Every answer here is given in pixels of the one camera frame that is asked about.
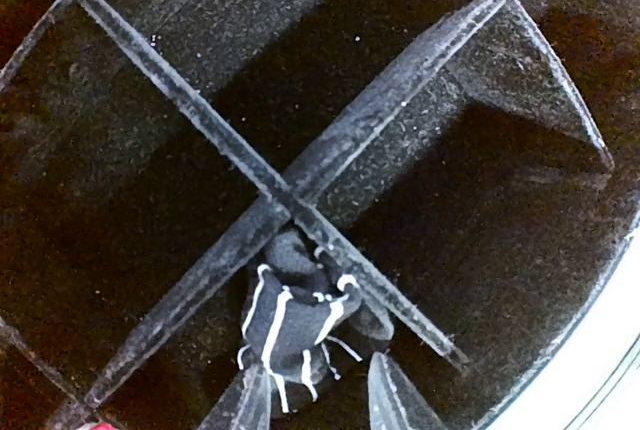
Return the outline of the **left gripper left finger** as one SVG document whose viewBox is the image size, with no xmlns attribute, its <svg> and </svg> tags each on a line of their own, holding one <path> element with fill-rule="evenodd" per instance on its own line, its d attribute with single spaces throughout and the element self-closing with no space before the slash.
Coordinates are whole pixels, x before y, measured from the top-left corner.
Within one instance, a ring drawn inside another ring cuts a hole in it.
<svg viewBox="0 0 640 430">
<path fill-rule="evenodd" d="M 198 430 L 269 430 L 271 388 L 260 364 L 239 372 Z"/>
</svg>

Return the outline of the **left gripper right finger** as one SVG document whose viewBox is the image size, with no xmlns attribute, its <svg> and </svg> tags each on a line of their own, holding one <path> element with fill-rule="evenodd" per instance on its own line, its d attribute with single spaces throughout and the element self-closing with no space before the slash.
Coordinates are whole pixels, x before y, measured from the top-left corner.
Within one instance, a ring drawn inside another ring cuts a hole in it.
<svg viewBox="0 0 640 430">
<path fill-rule="evenodd" d="M 390 356 L 380 352 L 373 354 L 367 388 L 371 429 L 447 429 Z"/>
</svg>

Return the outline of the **striped black white sock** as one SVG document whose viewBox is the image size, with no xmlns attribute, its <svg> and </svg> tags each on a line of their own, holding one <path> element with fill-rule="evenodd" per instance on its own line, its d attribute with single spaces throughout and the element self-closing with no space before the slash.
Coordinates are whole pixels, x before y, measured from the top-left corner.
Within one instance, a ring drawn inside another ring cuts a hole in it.
<svg viewBox="0 0 640 430">
<path fill-rule="evenodd" d="M 331 346 L 361 362 L 394 336 L 388 311 L 366 296 L 359 278 L 293 227 L 264 246 L 251 277 L 236 361 L 239 369 L 264 368 L 280 414 L 293 411 L 294 387 L 316 400 L 326 376 L 341 377 Z"/>
</svg>

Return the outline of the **red Santa Christmas sock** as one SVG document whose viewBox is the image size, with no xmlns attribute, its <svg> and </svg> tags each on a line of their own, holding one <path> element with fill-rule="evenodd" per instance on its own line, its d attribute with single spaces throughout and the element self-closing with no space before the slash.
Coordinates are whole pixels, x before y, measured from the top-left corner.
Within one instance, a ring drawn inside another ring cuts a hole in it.
<svg viewBox="0 0 640 430">
<path fill-rule="evenodd" d="M 118 430 L 118 428 L 113 427 L 111 424 L 107 422 L 96 422 L 95 424 L 87 427 L 88 430 Z"/>
</svg>

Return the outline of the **black display box glass lid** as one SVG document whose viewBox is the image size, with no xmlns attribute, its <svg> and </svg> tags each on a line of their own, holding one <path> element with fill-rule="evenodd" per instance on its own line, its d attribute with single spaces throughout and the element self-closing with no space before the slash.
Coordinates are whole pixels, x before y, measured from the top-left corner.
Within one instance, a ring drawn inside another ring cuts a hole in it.
<svg viewBox="0 0 640 430">
<path fill-rule="evenodd" d="M 638 226 L 639 0 L 1 0 L 5 429 L 197 429 L 290 227 L 394 336 L 270 428 L 485 429 Z"/>
</svg>

